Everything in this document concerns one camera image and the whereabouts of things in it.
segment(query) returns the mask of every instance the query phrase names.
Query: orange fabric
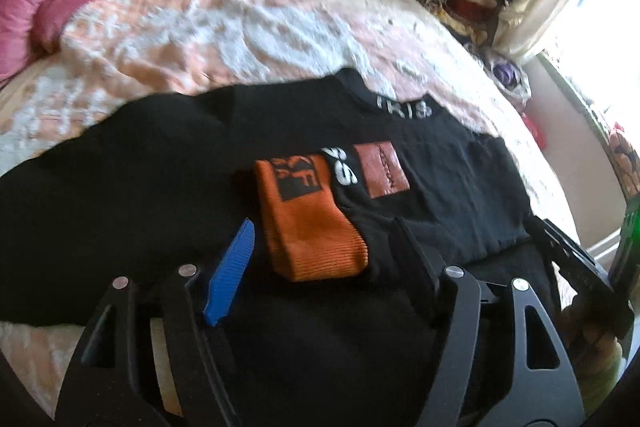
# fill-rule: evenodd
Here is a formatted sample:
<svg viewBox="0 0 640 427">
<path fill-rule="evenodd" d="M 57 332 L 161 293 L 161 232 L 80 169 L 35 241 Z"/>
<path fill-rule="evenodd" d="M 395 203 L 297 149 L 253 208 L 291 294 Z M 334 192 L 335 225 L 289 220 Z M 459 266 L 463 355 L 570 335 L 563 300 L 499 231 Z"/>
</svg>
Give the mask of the orange fabric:
<svg viewBox="0 0 640 427">
<path fill-rule="evenodd" d="M 340 211 L 321 155 L 256 162 L 260 208 L 273 269 L 293 282 L 353 277 L 367 245 Z M 289 187 L 284 195 L 284 186 Z M 299 188 L 302 195 L 292 196 Z"/>
</svg>

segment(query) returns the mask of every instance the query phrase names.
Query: metal screw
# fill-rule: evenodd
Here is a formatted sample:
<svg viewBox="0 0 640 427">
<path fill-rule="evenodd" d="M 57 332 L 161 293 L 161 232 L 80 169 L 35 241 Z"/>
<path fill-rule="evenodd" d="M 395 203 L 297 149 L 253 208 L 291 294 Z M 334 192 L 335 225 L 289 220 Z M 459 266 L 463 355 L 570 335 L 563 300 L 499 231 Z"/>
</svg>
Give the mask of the metal screw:
<svg viewBox="0 0 640 427">
<path fill-rule="evenodd" d="M 512 284 L 516 290 L 521 292 L 526 292 L 529 289 L 529 283 L 524 279 L 514 279 Z"/>
<path fill-rule="evenodd" d="M 126 288 L 127 285 L 129 285 L 129 279 L 126 277 L 117 277 L 117 279 L 114 279 L 111 283 L 111 286 L 116 288 L 116 290 L 122 290 L 123 288 Z"/>
<path fill-rule="evenodd" d="M 465 271 L 460 266 L 455 266 L 453 264 L 451 266 L 447 266 L 444 271 L 453 279 L 460 279 L 465 274 Z"/>
<path fill-rule="evenodd" d="M 194 264 L 183 264 L 178 268 L 178 273 L 183 277 L 191 277 L 197 271 L 198 269 L 195 267 Z"/>
</svg>

